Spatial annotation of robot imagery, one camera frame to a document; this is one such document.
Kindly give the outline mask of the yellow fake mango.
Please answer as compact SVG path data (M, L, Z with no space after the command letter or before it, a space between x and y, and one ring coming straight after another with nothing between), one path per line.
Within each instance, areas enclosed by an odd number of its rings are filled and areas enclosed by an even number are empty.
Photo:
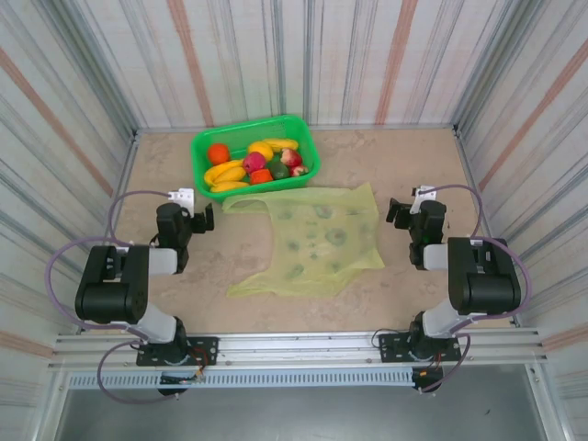
M271 145L265 141L255 141L247 147L249 153L260 153L264 156L267 162L274 157L274 151Z

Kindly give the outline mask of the aluminium mounting rail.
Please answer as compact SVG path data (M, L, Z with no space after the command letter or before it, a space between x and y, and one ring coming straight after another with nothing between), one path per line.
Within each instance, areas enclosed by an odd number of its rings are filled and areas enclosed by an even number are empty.
M465 365L545 363L547 353L538 331L524 328L472 328ZM216 369L362 368L381 363L372 332L219 334ZM122 334L64 335L57 339L49 369L90 371Z

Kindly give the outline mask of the yellow fake banana bunch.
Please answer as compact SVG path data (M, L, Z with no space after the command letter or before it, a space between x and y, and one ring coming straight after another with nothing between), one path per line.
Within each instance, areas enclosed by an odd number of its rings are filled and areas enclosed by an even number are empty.
M211 167L204 174L204 181L213 193L248 187L242 160L225 162Z

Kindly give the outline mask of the orange fake orange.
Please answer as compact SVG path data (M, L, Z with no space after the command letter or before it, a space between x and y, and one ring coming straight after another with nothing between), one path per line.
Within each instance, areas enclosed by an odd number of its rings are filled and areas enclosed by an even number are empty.
M227 163L231 160L229 148L223 143L211 144L208 148L207 156L209 162L214 166Z

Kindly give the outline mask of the yellow printed plastic bag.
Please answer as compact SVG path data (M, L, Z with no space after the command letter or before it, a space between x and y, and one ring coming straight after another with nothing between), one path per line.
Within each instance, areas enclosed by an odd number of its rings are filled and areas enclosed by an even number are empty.
M230 297L265 292L332 297L363 270L384 267L377 247L379 209L370 183L233 196L222 209L266 214L273 231L269 268L232 285Z

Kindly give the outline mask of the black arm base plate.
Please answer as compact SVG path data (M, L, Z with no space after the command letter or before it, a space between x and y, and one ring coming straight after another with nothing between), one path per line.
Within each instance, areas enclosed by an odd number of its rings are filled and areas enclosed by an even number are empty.
M140 345L136 356L139 367L208 367L217 363L218 337L191 336L184 344Z
M461 358L456 338L438 339L406 332L380 334L378 339L382 363L435 363Z

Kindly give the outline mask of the pink red fake apple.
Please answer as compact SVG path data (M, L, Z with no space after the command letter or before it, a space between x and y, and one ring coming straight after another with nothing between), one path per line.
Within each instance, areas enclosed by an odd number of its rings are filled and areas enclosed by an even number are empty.
M243 159L243 169L248 175L266 167L266 158L259 152L248 153Z

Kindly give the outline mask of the green plastic basket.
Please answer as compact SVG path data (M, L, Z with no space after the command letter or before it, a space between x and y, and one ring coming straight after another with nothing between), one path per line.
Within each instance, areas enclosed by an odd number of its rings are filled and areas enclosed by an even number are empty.
M245 157L246 147L250 143L266 138L286 138L297 141L303 164L309 168L309 173L303 176L289 177L224 192L215 193L211 190L211 186L205 180L205 173L211 168L208 149L212 144L222 143L227 145L231 158L240 160ZM314 144L309 127L303 119L294 115L254 119L203 130L192 140L190 151L196 188L202 196L217 201L223 201L227 197L241 194L305 187L308 181L318 174L322 166L321 158Z

